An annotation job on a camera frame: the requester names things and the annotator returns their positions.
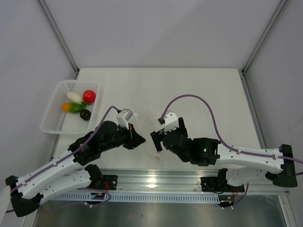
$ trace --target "white radish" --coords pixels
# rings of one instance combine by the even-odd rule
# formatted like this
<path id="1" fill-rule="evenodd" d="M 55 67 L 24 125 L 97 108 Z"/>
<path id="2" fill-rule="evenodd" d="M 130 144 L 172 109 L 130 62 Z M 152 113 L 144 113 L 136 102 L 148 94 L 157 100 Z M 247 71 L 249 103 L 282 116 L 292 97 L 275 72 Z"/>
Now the white radish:
<path id="1" fill-rule="evenodd" d="M 73 101 L 74 103 L 84 104 L 83 98 L 80 95 L 78 95 L 76 92 L 69 91 L 66 93 L 66 97 L 69 100 Z"/>

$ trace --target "plastic basket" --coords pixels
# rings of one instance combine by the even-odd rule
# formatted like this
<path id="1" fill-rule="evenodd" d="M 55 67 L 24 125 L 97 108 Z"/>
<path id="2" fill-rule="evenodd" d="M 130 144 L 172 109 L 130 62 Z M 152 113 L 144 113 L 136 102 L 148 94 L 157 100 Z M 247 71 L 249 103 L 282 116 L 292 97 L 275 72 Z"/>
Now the plastic basket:
<path id="1" fill-rule="evenodd" d="M 92 90 L 96 93 L 96 100 L 86 109 L 91 111 L 89 121 L 80 118 L 78 113 L 67 113 L 62 110 L 62 105 L 71 102 L 66 93 L 74 91 L 82 96 L 86 90 Z M 98 82 L 89 82 L 81 80 L 64 80 L 57 84 L 51 99 L 46 107 L 40 130 L 50 134 L 85 134 L 91 130 L 92 121 L 96 114 L 96 105 L 100 100 L 100 84 Z"/>

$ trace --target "gray wall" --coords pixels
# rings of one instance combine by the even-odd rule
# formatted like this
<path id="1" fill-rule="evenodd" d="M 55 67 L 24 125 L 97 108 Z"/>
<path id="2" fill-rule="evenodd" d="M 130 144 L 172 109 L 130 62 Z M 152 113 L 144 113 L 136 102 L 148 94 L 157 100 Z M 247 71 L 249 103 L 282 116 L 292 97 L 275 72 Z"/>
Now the gray wall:
<path id="1" fill-rule="evenodd" d="M 292 0 L 248 73 L 269 147 L 293 146 L 303 160 L 303 1 Z M 303 171 L 296 164 L 297 172 Z M 303 225 L 303 177 L 291 201 Z"/>
<path id="2" fill-rule="evenodd" d="M 9 175 L 22 176 L 49 156 L 55 137 L 39 130 L 55 85 L 74 77 L 34 0 L 0 2 L 0 189 Z M 1 226 L 18 227 L 7 214 Z"/>
<path id="3" fill-rule="evenodd" d="M 46 0 L 82 67 L 242 68 L 280 0 Z"/>

